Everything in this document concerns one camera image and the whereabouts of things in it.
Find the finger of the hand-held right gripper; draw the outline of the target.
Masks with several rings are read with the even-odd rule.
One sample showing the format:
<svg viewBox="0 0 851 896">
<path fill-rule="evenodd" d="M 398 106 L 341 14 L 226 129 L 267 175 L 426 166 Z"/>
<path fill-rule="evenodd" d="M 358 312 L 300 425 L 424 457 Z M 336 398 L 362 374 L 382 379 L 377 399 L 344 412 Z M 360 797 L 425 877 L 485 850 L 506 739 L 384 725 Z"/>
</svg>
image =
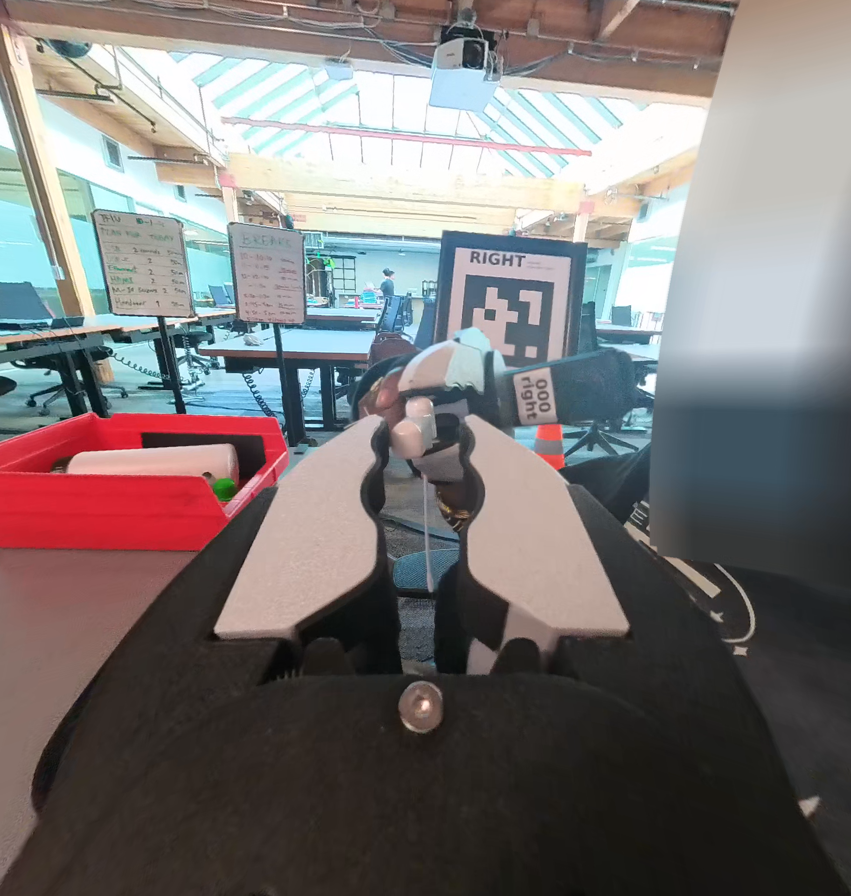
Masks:
<svg viewBox="0 0 851 896">
<path fill-rule="evenodd" d="M 461 483 L 464 471 L 460 448 L 460 419 L 436 419 L 432 447 L 418 458 L 418 474 L 433 484 Z"/>
<path fill-rule="evenodd" d="M 399 376 L 401 394 L 437 394 L 473 389 L 483 394 L 489 376 L 506 371 L 502 355 L 477 328 L 459 330 L 412 357 Z"/>
</svg>

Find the red plastic storage bin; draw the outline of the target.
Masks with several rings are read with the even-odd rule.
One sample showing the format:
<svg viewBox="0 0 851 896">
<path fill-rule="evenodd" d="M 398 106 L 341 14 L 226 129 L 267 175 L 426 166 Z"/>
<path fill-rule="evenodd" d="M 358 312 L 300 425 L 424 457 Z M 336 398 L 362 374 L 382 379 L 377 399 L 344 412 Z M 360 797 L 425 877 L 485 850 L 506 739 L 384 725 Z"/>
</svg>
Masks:
<svg viewBox="0 0 851 896">
<path fill-rule="evenodd" d="M 237 492 L 217 496 L 204 471 L 115 471 L 117 453 L 230 446 Z M 0 547 L 199 551 L 265 487 L 289 452 L 275 419 L 94 413 L 0 442 Z"/>
</svg>

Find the black mesh office chair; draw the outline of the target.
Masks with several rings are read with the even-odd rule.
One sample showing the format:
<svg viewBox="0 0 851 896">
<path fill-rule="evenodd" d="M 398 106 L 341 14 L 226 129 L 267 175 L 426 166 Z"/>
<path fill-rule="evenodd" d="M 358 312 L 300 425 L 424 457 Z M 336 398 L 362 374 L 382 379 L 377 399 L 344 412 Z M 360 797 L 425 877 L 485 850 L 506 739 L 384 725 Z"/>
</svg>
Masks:
<svg viewBox="0 0 851 896">
<path fill-rule="evenodd" d="M 393 583 L 404 599 L 432 599 L 442 577 L 457 563 L 459 549 L 443 548 L 400 556 L 393 564 Z"/>
</svg>

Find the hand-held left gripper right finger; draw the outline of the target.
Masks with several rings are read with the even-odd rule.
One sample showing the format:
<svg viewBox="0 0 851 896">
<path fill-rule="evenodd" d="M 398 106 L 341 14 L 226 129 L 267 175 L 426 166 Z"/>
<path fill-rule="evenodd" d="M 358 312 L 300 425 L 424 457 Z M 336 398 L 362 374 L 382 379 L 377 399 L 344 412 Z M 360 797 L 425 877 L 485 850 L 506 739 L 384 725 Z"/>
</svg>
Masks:
<svg viewBox="0 0 851 896">
<path fill-rule="evenodd" d="M 630 624 L 567 483 L 478 417 L 460 428 L 476 506 L 462 532 L 460 622 L 466 671 L 486 675 L 510 641 L 547 667 L 561 639 L 624 637 Z"/>
</svg>

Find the wooden support post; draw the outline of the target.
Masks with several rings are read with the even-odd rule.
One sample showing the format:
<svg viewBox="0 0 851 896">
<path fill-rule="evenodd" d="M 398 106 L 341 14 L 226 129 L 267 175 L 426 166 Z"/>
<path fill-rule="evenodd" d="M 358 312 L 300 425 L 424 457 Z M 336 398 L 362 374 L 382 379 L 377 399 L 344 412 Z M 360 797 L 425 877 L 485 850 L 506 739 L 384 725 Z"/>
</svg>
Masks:
<svg viewBox="0 0 851 896">
<path fill-rule="evenodd" d="M 0 99 L 66 315 L 94 316 L 91 289 L 19 34 L 0 22 Z"/>
</svg>

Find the handwritten whiteboard sign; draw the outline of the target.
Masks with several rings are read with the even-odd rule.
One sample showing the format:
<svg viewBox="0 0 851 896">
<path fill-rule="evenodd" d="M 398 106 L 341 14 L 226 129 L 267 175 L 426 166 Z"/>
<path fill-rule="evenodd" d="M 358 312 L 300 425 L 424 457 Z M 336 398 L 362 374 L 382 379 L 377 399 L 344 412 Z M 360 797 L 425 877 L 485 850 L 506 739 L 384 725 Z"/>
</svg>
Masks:
<svg viewBox="0 0 851 896">
<path fill-rule="evenodd" d="M 230 222 L 228 239 L 238 317 L 246 323 L 303 325 L 307 316 L 303 234 Z"/>
<path fill-rule="evenodd" d="M 91 221 L 111 314 L 195 317 L 181 221 L 101 209 Z"/>
</svg>

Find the orange traffic cone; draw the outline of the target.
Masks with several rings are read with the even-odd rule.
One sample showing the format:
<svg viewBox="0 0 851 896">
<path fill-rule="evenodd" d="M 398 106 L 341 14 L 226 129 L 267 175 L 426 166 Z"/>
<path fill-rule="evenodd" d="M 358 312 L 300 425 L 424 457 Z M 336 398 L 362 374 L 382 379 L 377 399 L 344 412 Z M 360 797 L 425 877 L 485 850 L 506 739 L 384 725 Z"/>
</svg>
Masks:
<svg viewBox="0 0 851 896">
<path fill-rule="evenodd" d="M 565 447 L 563 427 L 558 423 L 544 423 L 537 427 L 533 446 L 535 454 L 552 469 L 559 471 L 565 467 Z"/>
</svg>

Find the thin white rod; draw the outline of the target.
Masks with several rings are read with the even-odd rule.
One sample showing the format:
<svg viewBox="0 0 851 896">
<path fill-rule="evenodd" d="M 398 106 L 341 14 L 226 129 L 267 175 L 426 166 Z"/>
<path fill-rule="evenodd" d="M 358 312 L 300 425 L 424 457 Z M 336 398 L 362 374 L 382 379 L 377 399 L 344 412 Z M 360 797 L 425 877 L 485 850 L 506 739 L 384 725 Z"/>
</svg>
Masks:
<svg viewBox="0 0 851 896">
<path fill-rule="evenodd" d="M 409 461 L 418 469 L 418 458 L 432 447 L 436 438 L 434 407 L 432 400 L 424 396 L 409 398 L 405 405 L 404 419 L 391 429 L 391 450 L 396 457 Z M 431 535 L 428 528 L 430 481 L 425 476 L 420 476 L 420 478 L 425 526 L 424 551 L 426 555 L 429 555 L 432 551 Z"/>
</svg>

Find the person's right hand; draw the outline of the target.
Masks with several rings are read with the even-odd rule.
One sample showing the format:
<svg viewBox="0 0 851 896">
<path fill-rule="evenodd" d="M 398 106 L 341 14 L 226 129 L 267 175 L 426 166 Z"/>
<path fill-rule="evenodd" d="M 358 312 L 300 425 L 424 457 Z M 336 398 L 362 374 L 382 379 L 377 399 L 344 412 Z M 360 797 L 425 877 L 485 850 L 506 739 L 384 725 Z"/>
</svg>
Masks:
<svg viewBox="0 0 851 896">
<path fill-rule="evenodd" d="M 405 417 L 405 400 L 398 390 L 398 382 L 403 370 L 397 367 L 381 375 L 370 384 L 357 401 L 356 416 L 359 420 L 366 417 L 379 417 L 392 429 Z"/>
</svg>

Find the wooden office desk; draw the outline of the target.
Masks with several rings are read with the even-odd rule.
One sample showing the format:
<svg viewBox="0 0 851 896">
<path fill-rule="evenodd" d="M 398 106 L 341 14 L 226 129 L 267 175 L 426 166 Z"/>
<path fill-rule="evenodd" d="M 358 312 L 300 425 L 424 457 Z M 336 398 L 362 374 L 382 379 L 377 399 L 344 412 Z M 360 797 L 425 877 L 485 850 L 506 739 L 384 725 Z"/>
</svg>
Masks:
<svg viewBox="0 0 851 896">
<path fill-rule="evenodd" d="M 347 397 L 358 375 L 364 372 L 375 339 L 372 330 L 323 330 L 282 328 L 259 333 L 260 344 L 247 344 L 244 337 L 199 347 L 203 357 L 218 357 L 229 373 L 251 374 L 255 370 L 279 371 L 286 441 L 291 447 L 307 441 L 309 434 L 340 431 L 348 423 L 337 411 L 337 399 Z M 319 375 L 321 414 L 307 419 L 299 373 Z"/>
<path fill-rule="evenodd" d="M 175 389 L 176 365 L 167 362 L 167 354 L 174 352 L 174 336 L 197 328 L 212 341 L 214 327 L 227 325 L 235 317 L 233 308 L 203 308 L 188 317 L 167 318 L 164 324 L 153 317 L 118 315 L 98 315 L 80 324 L 66 322 L 47 329 L 22 322 L 19 330 L 0 330 L 0 365 L 46 357 L 59 375 L 71 415 L 78 417 L 91 409 L 106 418 L 109 409 L 91 358 L 94 350 L 108 342 L 164 342 L 156 349 L 160 379 L 165 388 Z"/>
</svg>

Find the white ceiling projector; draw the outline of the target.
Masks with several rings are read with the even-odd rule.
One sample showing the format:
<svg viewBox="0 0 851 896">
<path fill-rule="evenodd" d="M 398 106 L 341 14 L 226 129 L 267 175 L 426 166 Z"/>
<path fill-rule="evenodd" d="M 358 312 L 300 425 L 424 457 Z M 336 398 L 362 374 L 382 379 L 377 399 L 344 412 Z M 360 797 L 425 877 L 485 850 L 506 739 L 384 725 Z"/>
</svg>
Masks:
<svg viewBox="0 0 851 896">
<path fill-rule="evenodd" d="M 428 104 L 480 114 L 502 78 L 498 38 L 475 24 L 444 26 L 431 65 Z"/>
</svg>

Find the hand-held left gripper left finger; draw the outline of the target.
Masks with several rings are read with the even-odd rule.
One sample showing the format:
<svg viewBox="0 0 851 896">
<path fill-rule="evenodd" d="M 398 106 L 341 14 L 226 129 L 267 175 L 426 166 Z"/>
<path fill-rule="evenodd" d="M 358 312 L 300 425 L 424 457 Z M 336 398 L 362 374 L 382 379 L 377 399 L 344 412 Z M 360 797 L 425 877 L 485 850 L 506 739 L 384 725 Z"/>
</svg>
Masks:
<svg viewBox="0 0 851 896">
<path fill-rule="evenodd" d="M 219 639 L 299 641 L 375 580 L 386 464 L 387 423 L 368 416 L 279 482 L 214 626 Z"/>
</svg>

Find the black framed marker sign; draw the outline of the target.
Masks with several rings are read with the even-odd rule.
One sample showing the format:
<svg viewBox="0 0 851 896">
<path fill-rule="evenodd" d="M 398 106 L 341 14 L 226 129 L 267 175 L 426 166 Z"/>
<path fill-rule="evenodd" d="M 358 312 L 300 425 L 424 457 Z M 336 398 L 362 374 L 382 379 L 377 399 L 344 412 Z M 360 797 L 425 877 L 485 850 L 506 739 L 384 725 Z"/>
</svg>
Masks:
<svg viewBox="0 0 851 896">
<path fill-rule="evenodd" d="M 576 352 L 588 245 L 445 231 L 434 342 L 480 330 L 508 367 Z"/>
</svg>

